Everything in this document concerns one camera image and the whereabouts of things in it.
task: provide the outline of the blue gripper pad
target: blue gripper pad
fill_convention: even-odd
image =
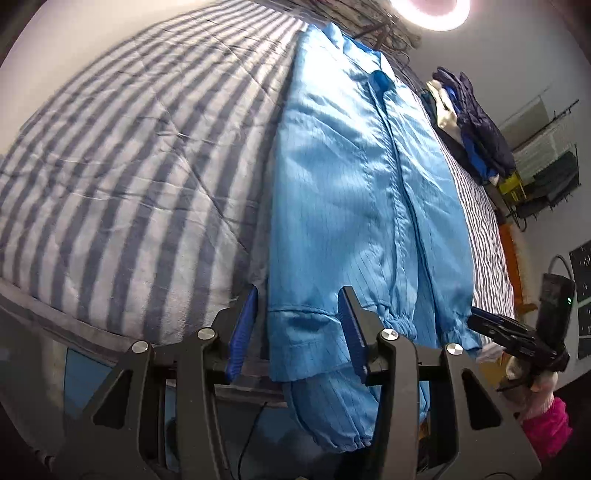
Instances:
[[[257,311],[258,290],[253,286],[248,292],[248,297],[242,306],[232,337],[228,343],[229,356],[226,366],[226,378],[229,382],[234,381],[242,370]]]
[[[357,297],[353,300],[359,304]],[[361,381],[365,382],[365,378],[368,374],[367,345],[363,339],[363,334],[361,333],[359,322],[355,316],[353,308],[345,295],[345,287],[339,290],[337,306],[337,318],[339,319],[341,327],[343,328],[343,333],[345,334],[345,341],[347,342],[347,348],[349,349],[351,363],[353,363],[353,370]]]

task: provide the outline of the metal bolt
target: metal bolt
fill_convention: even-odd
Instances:
[[[134,353],[144,353],[148,349],[148,343],[140,340],[139,342],[135,342],[131,349]]]
[[[216,336],[216,331],[213,328],[205,327],[197,332],[197,336],[201,340],[211,340]]]
[[[398,332],[391,328],[386,328],[381,332],[382,338],[387,340],[388,342],[393,342],[394,340],[398,339],[399,335]]]
[[[461,355],[464,353],[464,348],[459,343],[450,343],[447,346],[447,351],[450,355]]]

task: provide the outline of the white cloth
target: white cloth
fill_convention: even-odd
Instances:
[[[463,146],[462,133],[460,132],[460,127],[457,126],[457,113],[454,110],[449,95],[437,80],[428,81],[427,88],[429,88],[435,99],[437,126]]]
[[[495,362],[503,355],[505,347],[498,345],[497,343],[491,342],[483,345],[478,357],[476,357],[477,364],[483,364],[485,362]]]

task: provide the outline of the black handheld device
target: black handheld device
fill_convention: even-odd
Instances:
[[[505,347],[505,351],[532,366],[531,377],[542,371],[563,372],[569,363],[569,353],[564,339],[569,329],[573,308],[575,283],[564,258],[561,259],[569,272],[569,278],[545,273],[540,291],[540,307],[535,329],[510,319],[473,307],[468,318],[468,327],[490,337]]]

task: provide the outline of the blue jacket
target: blue jacket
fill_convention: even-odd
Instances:
[[[300,38],[275,156],[271,376],[291,382],[292,409],[317,440],[354,449],[371,438],[377,400],[348,369],[338,291],[352,285],[364,308],[416,342],[479,348],[466,326],[464,212],[420,101],[381,53],[334,25]],[[335,385],[345,383],[343,396]],[[425,388],[422,402],[424,414]]]

